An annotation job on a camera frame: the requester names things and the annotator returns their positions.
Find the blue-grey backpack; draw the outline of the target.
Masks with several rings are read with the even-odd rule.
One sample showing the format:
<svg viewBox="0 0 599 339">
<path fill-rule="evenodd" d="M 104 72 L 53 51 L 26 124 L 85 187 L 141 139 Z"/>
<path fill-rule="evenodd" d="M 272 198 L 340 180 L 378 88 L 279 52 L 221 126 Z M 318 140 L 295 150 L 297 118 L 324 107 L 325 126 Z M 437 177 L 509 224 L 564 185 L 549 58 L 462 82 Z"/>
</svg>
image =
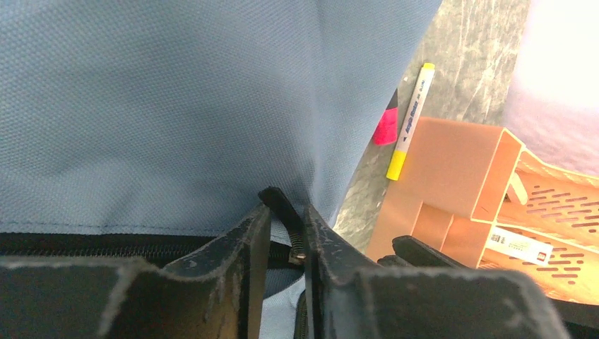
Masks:
<svg viewBox="0 0 599 339">
<path fill-rule="evenodd" d="M 2 1 L 1 238 L 333 225 L 439 1 Z"/>
</svg>

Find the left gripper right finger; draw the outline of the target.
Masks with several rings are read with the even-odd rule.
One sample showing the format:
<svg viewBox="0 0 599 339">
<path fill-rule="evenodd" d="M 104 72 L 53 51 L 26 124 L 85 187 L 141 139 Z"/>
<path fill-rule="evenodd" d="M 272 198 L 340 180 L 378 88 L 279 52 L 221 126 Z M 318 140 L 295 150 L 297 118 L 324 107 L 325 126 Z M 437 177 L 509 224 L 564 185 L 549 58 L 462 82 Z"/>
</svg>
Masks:
<svg viewBox="0 0 599 339">
<path fill-rule="evenodd" d="M 384 267 L 304 212 L 309 338 L 568 338 L 552 303 L 516 271 Z"/>
</svg>

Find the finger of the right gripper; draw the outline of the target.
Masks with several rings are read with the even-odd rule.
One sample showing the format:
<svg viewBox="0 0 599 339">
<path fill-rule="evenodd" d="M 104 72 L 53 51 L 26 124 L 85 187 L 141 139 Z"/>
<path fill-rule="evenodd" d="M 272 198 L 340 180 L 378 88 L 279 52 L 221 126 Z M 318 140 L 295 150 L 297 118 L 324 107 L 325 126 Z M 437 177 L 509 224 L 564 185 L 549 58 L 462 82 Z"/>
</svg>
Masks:
<svg viewBox="0 0 599 339">
<path fill-rule="evenodd" d="M 412 236 L 394 238 L 392 247 L 394 254 L 380 258 L 377 261 L 379 265 L 384 267 L 466 268 L 463 264 Z"/>
</svg>

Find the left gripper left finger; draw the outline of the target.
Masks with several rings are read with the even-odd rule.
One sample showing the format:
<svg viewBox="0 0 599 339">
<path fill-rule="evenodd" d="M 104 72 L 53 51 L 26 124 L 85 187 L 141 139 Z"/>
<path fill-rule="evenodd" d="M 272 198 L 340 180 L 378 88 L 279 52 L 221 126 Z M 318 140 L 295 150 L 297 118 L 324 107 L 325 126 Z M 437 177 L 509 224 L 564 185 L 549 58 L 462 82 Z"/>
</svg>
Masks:
<svg viewBox="0 0 599 339">
<path fill-rule="evenodd" d="M 163 268 L 142 258 L 5 256 L 2 338 L 257 338 L 271 212 Z"/>
</svg>

